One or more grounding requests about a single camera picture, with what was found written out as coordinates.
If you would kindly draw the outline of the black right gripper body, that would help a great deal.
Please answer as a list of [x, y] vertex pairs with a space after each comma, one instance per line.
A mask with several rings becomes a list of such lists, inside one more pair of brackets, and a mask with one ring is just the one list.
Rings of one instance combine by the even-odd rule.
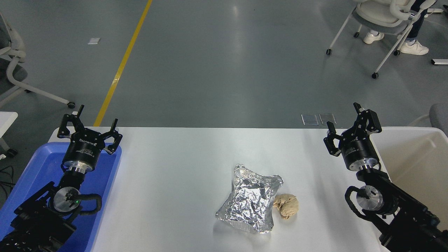
[[354, 130], [346, 130], [339, 141], [339, 148], [346, 168], [375, 167], [379, 164], [379, 157], [364, 131], [355, 133]]

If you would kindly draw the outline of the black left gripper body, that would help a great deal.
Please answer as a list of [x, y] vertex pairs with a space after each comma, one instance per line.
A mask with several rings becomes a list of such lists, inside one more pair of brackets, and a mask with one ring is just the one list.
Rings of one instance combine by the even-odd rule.
[[72, 134], [71, 142], [63, 158], [64, 166], [74, 162], [96, 166], [100, 153], [105, 147], [104, 139], [100, 136], [101, 133], [91, 129]]

